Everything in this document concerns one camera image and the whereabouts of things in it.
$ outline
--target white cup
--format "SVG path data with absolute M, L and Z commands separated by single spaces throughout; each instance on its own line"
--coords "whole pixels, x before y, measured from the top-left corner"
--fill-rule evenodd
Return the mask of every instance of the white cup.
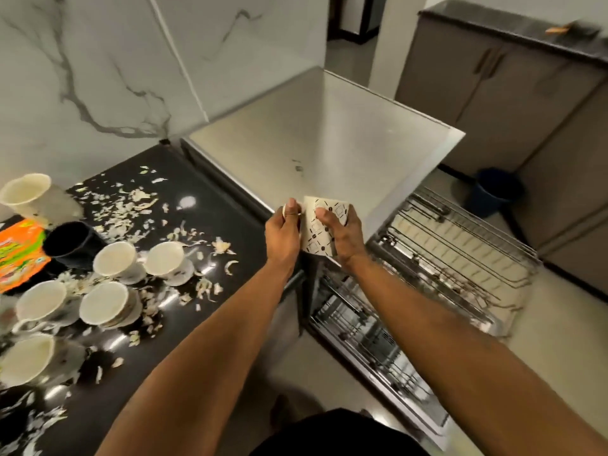
M 176 241 L 167 241 L 154 246 L 143 264 L 152 276 L 158 276 L 169 286 L 180 286 L 194 275 L 194 264 L 186 258 L 183 246 Z
M 145 269 L 137 262 L 137 250 L 126 241 L 107 245 L 97 253 L 93 260 L 93 270 L 123 284 L 135 284 L 146 276 Z
M 85 347 L 69 339 L 35 334 L 18 341 L 0 358 L 0 383 L 53 386 L 73 377 L 85 360 Z
M 18 322 L 13 333 L 37 331 L 47 324 L 68 326 L 78 320 L 80 297 L 67 293 L 57 280 L 35 284 L 25 291 L 15 305 Z
M 82 206 L 41 173 L 8 181 L 0 190 L 0 203 L 45 229 L 84 217 Z
M 134 323 L 142 314 L 139 294 L 122 283 L 102 283 L 82 298 L 80 318 L 89 325 L 121 328 Z

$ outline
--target blue bucket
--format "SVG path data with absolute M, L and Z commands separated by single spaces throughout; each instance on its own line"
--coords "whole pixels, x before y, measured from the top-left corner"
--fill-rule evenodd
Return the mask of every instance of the blue bucket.
M 513 173 L 498 168 L 482 169 L 477 173 L 475 187 L 465 201 L 465 210 L 478 218 L 487 218 L 524 193 L 523 184 Z

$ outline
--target black countertop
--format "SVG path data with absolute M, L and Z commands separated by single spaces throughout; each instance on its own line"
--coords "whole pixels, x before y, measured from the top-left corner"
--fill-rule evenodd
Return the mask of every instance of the black countertop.
M 141 167 L 148 167 L 148 173 L 140 174 L 144 171 Z M 152 180 L 161 177 L 166 180 L 152 183 Z M 195 228 L 198 232 L 204 232 L 195 239 L 206 239 L 209 242 L 200 245 L 205 258 L 195 261 L 195 266 L 200 270 L 210 262 L 215 262 L 216 268 L 206 277 L 212 282 L 219 282 L 224 291 L 217 296 L 212 293 L 217 302 L 210 302 L 206 298 L 204 301 L 193 299 L 187 305 L 181 306 L 178 304 L 176 292 L 170 290 L 163 299 L 167 301 L 166 305 L 163 305 L 161 313 L 156 317 L 156 323 L 162 323 L 162 328 L 154 338 L 143 333 L 141 343 L 137 346 L 128 346 L 128 339 L 119 340 L 133 327 L 128 327 L 124 332 L 117 329 L 101 331 L 95 328 L 91 334 L 82 336 L 82 329 L 86 328 L 86 325 L 79 321 L 65 328 L 67 331 L 62 330 L 59 336 L 73 333 L 73 339 L 87 346 L 95 345 L 99 351 L 88 360 L 89 363 L 96 362 L 95 365 L 88 365 L 88 374 L 81 371 L 78 383 L 70 386 L 71 397 L 64 401 L 65 391 L 60 391 L 58 395 L 61 397 L 47 400 L 47 407 L 64 405 L 67 409 L 67 419 L 50 427 L 40 438 L 36 447 L 42 450 L 43 456 L 95 454 L 115 417 L 150 371 L 192 329 L 247 282 L 266 260 L 264 222 L 261 218 L 244 207 L 242 202 L 237 202 L 227 191 L 194 168 L 185 157 L 173 149 L 162 145 L 152 147 L 88 179 L 83 185 L 74 186 L 70 192 L 77 198 L 82 198 L 86 196 L 87 191 L 94 191 L 111 195 L 112 201 L 115 201 L 120 195 L 118 187 L 115 187 L 117 182 L 124 184 L 124 191 L 141 187 L 146 193 L 156 193 L 151 199 L 159 198 L 156 204 L 150 207 L 152 214 L 142 214 L 134 219 L 136 225 L 133 230 L 141 229 L 142 232 L 145 231 L 144 221 L 154 221 L 149 224 L 149 234 L 137 242 L 136 247 L 139 250 L 149 249 L 162 239 L 166 240 L 168 233 L 180 227 L 182 221 L 186 221 L 185 229 Z M 77 191 L 84 187 L 87 187 L 87 191 Z M 194 205 L 177 210 L 176 206 L 187 197 L 194 198 Z M 97 222 L 93 220 L 94 213 L 101 207 L 101 204 L 92 204 L 93 201 L 95 200 L 91 195 L 87 200 L 81 200 L 86 211 L 86 221 L 92 225 L 103 224 L 107 218 Z M 168 213 L 163 212 L 163 203 L 169 204 Z M 164 227 L 161 225 L 163 219 L 168 221 Z M 211 256 L 213 248 L 209 245 L 215 237 L 222 237 L 224 241 L 231 242 L 231 249 L 237 254 Z M 230 260 L 239 261 L 231 268 L 233 276 L 224 273 L 224 264 Z M 194 286 L 197 281 L 198 277 L 195 276 L 177 290 L 180 294 L 189 292 L 196 297 Z M 111 363 L 118 357 L 124 358 L 124 364 L 118 368 L 110 368 Z M 104 371 L 99 384 L 94 380 L 96 365 L 102 365 Z
M 600 32 L 598 37 L 591 40 L 570 35 L 550 35 L 545 30 L 555 27 L 555 24 L 462 0 L 445 0 L 422 10 L 420 14 L 608 66 L 608 39 L 600 37 L 606 32 Z

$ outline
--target black cup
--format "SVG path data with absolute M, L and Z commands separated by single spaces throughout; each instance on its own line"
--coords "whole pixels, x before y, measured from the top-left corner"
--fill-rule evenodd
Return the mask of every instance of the black cup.
M 93 270 L 93 260 L 106 245 L 95 230 L 84 222 L 66 222 L 51 230 L 42 251 L 68 268 Z

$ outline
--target finger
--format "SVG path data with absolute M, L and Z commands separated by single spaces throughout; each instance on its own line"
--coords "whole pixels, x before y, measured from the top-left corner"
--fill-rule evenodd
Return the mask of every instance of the finger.
M 325 227 L 329 227 L 333 232 L 343 228 L 343 225 L 340 224 L 338 217 L 325 208 L 315 209 L 314 214 L 316 215 L 317 219 L 321 221 L 321 224 L 323 224 Z
M 298 202 L 295 201 L 295 198 L 290 198 L 285 203 L 285 224 L 289 226 L 298 224 L 298 209 Z
M 266 230 L 280 230 L 283 227 L 283 207 L 277 209 L 266 222 Z
M 349 205 L 348 215 L 346 216 L 346 224 L 358 224 L 360 222 L 361 220 L 359 219 L 359 216 L 357 215 L 357 211 L 355 211 L 354 206 Z

